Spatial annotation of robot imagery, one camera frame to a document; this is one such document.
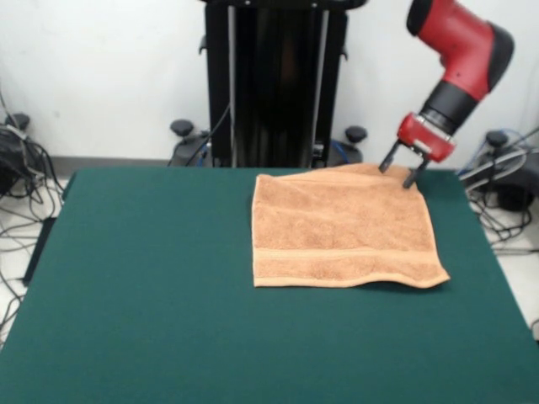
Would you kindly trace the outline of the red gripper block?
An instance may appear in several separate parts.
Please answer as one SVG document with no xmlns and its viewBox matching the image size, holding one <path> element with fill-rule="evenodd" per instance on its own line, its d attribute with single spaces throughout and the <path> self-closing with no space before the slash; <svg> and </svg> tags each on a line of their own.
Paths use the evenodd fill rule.
<svg viewBox="0 0 539 404">
<path fill-rule="evenodd" d="M 398 128 L 397 136 L 398 141 L 395 141 L 378 166 L 381 173 L 386 172 L 392 165 L 401 143 L 422 157 L 426 157 L 419 166 L 410 171 L 410 174 L 403 181 L 405 189 L 410 189 L 417 182 L 418 177 L 430 164 L 430 161 L 442 162 L 446 160 L 456 147 L 451 136 L 432 125 L 423 115 L 415 113 L 410 113 L 403 119 Z"/>
</svg>

